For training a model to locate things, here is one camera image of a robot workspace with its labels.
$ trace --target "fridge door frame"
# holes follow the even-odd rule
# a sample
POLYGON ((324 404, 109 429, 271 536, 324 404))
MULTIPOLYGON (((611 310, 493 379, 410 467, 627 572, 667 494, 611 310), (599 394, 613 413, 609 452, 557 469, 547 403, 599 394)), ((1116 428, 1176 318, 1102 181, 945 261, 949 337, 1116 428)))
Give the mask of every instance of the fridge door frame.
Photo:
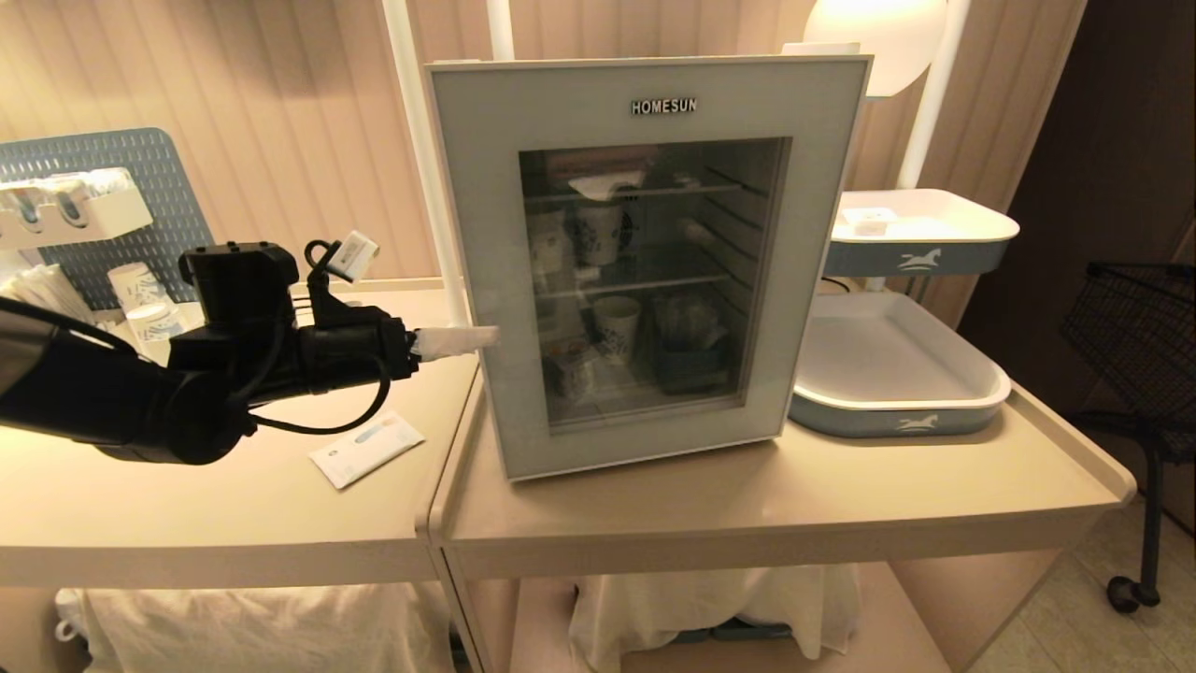
POLYGON ((482 368, 508 479, 780 435, 871 62, 867 55, 719 56, 428 67, 470 310, 477 324, 501 330, 482 368), (696 98, 697 109, 631 114, 634 100, 672 97, 696 98), (767 273, 744 404, 551 434, 519 152, 773 137, 788 139, 788 160, 771 203, 771 245, 761 257, 767 273))

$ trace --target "wood paneled wall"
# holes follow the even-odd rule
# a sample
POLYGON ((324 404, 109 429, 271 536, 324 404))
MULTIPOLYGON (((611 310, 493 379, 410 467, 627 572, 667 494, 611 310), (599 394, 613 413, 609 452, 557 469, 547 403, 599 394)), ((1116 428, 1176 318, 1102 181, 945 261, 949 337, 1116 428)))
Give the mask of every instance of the wood paneled wall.
MULTIPOLYGON (((922 184, 1005 209, 1085 0, 976 0, 922 184)), ((813 0, 511 0, 520 59, 776 53, 813 0)), ((425 60, 490 56, 484 0, 409 0, 425 60)), ((380 0, 0 4, 0 141, 160 126, 216 238, 350 227, 437 273, 380 0)), ((848 188, 893 184, 921 80, 869 102, 848 188)), ((932 286, 954 323, 968 279, 932 286)))

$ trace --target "wire basket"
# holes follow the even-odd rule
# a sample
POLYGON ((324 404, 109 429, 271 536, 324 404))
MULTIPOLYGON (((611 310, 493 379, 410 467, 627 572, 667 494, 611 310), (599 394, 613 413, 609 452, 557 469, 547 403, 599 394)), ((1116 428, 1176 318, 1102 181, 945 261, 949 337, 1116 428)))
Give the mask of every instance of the wire basket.
POLYGON ((1088 264, 1063 336, 1161 436, 1196 458, 1196 300, 1190 264, 1088 264))

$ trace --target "floor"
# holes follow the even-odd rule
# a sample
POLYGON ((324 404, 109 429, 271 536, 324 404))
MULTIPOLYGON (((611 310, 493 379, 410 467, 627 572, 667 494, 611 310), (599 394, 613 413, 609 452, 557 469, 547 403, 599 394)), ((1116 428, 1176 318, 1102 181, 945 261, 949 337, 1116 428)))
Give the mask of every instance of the floor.
POLYGON ((970 673, 1196 673, 1196 543, 1174 522, 1163 521, 1163 602, 1122 616, 1105 601, 1110 577, 1137 577, 1145 507, 1105 515, 970 673))

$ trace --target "mini fridge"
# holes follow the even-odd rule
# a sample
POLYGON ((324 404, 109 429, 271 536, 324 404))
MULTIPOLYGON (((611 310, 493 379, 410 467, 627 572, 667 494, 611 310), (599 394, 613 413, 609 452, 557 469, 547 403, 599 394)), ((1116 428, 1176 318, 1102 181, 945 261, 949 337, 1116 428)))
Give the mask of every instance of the mini fridge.
POLYGON ((431 66, 507 478, 780 434, 869 65, 431 66))

